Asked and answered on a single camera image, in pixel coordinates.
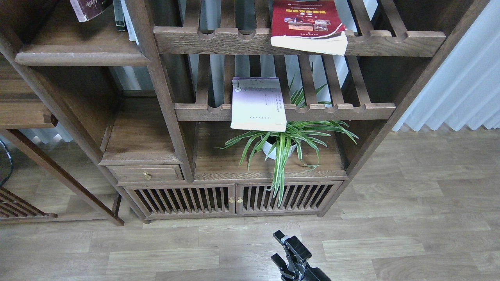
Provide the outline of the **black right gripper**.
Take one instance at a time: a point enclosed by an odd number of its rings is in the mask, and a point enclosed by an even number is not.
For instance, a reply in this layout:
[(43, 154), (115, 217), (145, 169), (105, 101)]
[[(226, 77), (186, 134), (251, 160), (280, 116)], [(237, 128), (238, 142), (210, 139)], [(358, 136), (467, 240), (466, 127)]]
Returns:
[(278, 230), (273, 237), (283, 245), (288, 264), (279, 254), (271, 256), (271, 260), (279, 268), (283, 281), (330, 281), (331, 279), (318, 267), (311, 267), (308, 259), (311, 252), (295, 236), (291, 238)]

